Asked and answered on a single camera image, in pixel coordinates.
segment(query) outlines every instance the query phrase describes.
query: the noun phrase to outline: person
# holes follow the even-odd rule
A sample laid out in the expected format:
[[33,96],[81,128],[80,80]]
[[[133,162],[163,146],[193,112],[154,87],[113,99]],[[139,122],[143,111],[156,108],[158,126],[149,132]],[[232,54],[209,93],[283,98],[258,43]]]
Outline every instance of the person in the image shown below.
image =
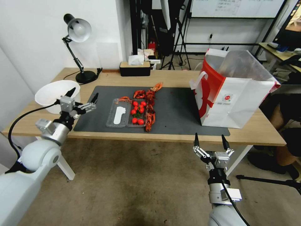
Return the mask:
[[[277,131],[283,129],[289,120],[301,121],[301,94],[277,94],[273,98],[276,104],[270,122]],[[270,170],[275,173],[285,174],[293,162],[301,156],[301,127],[287,128],[280,131],[287,143],[283,147],[276,147],[274,156],[263,153],[250,153],[248,160],[254,166],[262,170]]]

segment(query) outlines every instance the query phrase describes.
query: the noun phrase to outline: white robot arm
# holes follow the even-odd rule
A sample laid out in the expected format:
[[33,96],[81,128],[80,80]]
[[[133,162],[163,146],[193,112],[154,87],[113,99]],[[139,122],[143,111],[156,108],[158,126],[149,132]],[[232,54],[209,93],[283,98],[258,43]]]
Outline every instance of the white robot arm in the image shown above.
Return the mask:
[[242,199],[239,189],[230,188],[230,181],[225,171],[234,152],[222,135],[225,152],[206,152],[199,147],[198,134],[195,134],[193,152],[206,163],[209,171],[208,185],[209,201],[212,211],[209,215],[208,226],[249,226],[237,210],[234,201]]
[[43,140],[28,144],[18,159],[33,173],[21,171],[0,175],[0,226],[17,225],[35,197],[41,183],[60,160],[61,145],[80,114],[96,109],[98,94],[87,104],[76,103],[68,96],[60,98],[61,116],[54,122],[40,119],[36,126]]

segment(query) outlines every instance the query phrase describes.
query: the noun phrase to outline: desk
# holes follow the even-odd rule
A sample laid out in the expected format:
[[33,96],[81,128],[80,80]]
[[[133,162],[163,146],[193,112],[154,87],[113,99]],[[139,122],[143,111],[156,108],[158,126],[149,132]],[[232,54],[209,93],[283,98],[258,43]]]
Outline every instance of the desk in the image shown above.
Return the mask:
[[[278,62],[282,62],[287,60],[288,58],[294,56],[294,53],[288,52],[288,51],[284,51],[284,52],[279,52],[271,47],[269,47],[267,45],[267,42],[261,42],[259,43],[259,47],[263,48],[266,52],[270,53],[273,57],[274,60],[271,61],[271,63],[269,64],[267,70],[270,71],[271,68],[275,65],[275,63]],[[294,65],[289,65],[289,67],[294,71],[294,72],[301,72],[301,68],[294,66]]]
[[[64,68],[53,81],[62,80],[66,75],[76,72],[77,68]],[[158,82],[163,82],[164,87],[189,87],[189,80],[196,79],[199,75],[198,71],[161,71],[151,70],[148,77],[121,77],[118,72],[102,72],[98,79],[92,83],[81,86],[81,102],[86,103],[97,85],[107,86],[148,86],[152,87]],[[75,80],[75,75],[68,77]],[[24,114],[30,110],[39,108],[40,105],[32,101],[22,112]],[[12,135],[21,136],[40,136],[40,131],[35,127],[35,123],[40,118],[54,120],[58,115],[41,110],[27,115],[21,119],[13,129]],[[9,127],[3,130],[4,134],[8,134]],[[241,152],[234,152],[231,156],[232,164],[229,163],[227,174],[241,161],[253,145],[269,145],[284,146],[286,143],[269,120],[258,109],[251,119],[242,129],[229,129],[230,136],[226,139],[231,144],[244,145]],[[193,144],[194,135],[173,135],[173,134],[132,134],[132,133],[110,133],[110,132],[75,132],[68,134],[69,138],[89,138],[89,139],[116,139],[116,140],[144,140],[144,141],[167,141],[167,142],[190,142]],[[220,136],[199,136],[200,142],[221,143]],[[58,164],[69,179],[73,179],[74,172],[71,170],[67,162],[62,158],[62,162]]]

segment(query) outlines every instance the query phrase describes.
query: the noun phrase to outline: lamp shade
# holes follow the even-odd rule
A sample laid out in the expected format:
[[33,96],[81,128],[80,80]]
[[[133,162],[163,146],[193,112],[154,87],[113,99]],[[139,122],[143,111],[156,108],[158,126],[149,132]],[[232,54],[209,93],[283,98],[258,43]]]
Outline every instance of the lamp shade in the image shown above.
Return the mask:
[[65,14],[64,21],[68,25],[68,35],[74,42],[84,42],[91,34],[91,25],[79,18],[74,18],[71,14]]

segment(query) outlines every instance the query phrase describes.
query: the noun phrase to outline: black stand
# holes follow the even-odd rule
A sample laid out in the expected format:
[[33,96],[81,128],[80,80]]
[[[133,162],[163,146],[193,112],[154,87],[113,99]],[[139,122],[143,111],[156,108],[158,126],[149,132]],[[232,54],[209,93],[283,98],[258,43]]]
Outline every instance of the black stand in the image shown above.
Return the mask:
[[[185,30],[186,30],[187,17],[188,17],[188,13],[189,13],[189,11],[190,11],[191,3],[192,3],[192,0],[189,0],[189,1],[188,1],[188,4],[187,4],[187,7],[186,7],[186,10],[185,10],[185,14],[184,14],[182,23],[180,22],[180,19],[177,18],[177,23],[178,23],[178,25],[179,25],[179,34],[178,34],[178,37],[177,37],[177,41],[176,41],[176,43],[175,43],[175,47],[174,47],[173,52],[172,52],[172,58],[170,59],[170,61],[169,61],[167,64],[165,64],[165,65],[163,66],[164,59],[165,59],[165,56],[164,56],[164,57],[163,57],[163,60],[162,60],[162,64],[161,64],[160,70],[162,70],[162,68],[166,67],[168,64],[169,64],[168,70],[171,70],[171,68],[175,69],[172,61],[173,61],[174,55],[176,54],[176,48],[177,48],[177,45],[178,45],[178,41],[179,41],[180,36],[181,36],[181,38],[182,38],[181,51],[182,51],[182,46],[184,46],[184,50],[185,50],[185,54],[186,54],[186,58],[187,58],[188,66],[189,66],[189,70],[191,70],[190,63],[189,63],[189,60],[188,60],[187,51],[186,51],[186,43],[184,42],[184,35],[183,35],[183,33],[182,33],[182,28],[183,28],[183,24],[184,24],[184,21],[185,21],[185,20],[186,20],[186,22],[185,22]],[[181,58],[181,53],[180,53],[180,52],[179,52],[179,56],[180,56],[181,63],[183,64],[183,60],[182,60],[182,58]]]
[[299,194],[301,195],[301,183],[298,183],[294,180],[270,180],[270,179],[264,179],[264,178],[256,178],[256,177],[246,177],[244,175],[236,175],[236,178],[239,180],[253,180],[253,181],[259,181],[259,182],[265,182],[265,183],[271,183],[271,184],[279,184],[279,185],[286,185],[295,188]]
[[93,71],[84,71],[84,67],[82,65],[82,63],[79,61],[78,58],[75,57],[74,53],[72,52],[72,50],[69,47],[69,42],[71,42],[72,40],[68,38],[68,36],[62,38],[63,42],[65,43],[65,45],[67,46],[69,52],[71,53],[76,65],[79,67],[79,70],[81,72],[79,72],[75,79],[78,83],[82,83],[82,84],[86,84],[89,82],[93,82],[97,79],[97,75],[93,72]]

